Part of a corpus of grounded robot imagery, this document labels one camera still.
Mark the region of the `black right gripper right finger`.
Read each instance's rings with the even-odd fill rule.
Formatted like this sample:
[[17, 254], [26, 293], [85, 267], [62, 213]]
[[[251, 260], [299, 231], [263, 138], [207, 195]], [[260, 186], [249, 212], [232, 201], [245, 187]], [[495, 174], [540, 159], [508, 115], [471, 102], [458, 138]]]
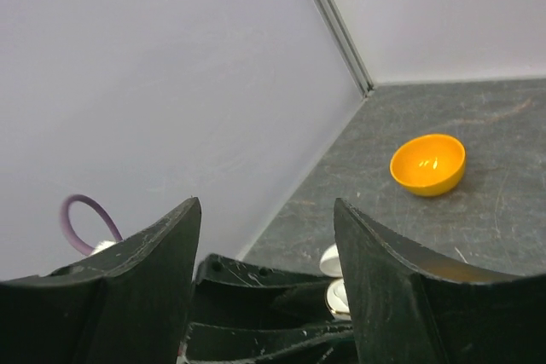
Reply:
[[544, 362], [543, 274], [457, 261], [345, 199], [334, 232], [360, 362]]

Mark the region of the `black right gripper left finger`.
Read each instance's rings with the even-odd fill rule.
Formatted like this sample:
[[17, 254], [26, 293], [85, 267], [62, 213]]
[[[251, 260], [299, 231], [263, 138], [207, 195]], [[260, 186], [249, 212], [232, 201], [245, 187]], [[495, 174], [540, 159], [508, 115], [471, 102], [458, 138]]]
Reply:
[[94, 256], [2, 282], [1, 361], [176, 362], [200, 223], [200, 201], [187, 199]]

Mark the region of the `white earbud charging case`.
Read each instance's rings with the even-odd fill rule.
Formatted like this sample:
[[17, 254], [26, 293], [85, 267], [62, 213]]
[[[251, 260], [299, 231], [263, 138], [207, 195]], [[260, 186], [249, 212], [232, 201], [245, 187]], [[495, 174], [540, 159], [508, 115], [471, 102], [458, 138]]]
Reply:
[[325, 292], [328, 310], [336, 320], [349, 321], [351, 314], [336, 244], [331, 245], [322, 254], [319, 269], [333, 280]]

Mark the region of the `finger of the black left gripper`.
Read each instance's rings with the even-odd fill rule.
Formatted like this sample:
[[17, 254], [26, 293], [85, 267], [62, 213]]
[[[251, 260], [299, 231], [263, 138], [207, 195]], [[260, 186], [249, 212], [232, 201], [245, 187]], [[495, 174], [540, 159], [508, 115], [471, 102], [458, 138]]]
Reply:
[[330, 321], [282, 330], [237, 329], [194, 322], [180, 363], [324, 363], [354, 348], [352, 324]]
[[244, 330], [284, 330], [332, 321], [325, 301], [331, 282], [325, 275], [211, 254], [195, 276], [194, 321]]

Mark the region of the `orange plastic bowl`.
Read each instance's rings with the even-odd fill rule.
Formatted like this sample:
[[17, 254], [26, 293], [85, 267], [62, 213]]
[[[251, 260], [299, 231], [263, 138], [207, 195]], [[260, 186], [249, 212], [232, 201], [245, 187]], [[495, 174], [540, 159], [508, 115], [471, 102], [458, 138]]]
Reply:
[[467, 152], [454, 136], [428, 134], [402, 145], [393, 154], [389, 171], [396, 183], [421, 197], [448, 193], [462, 180]]

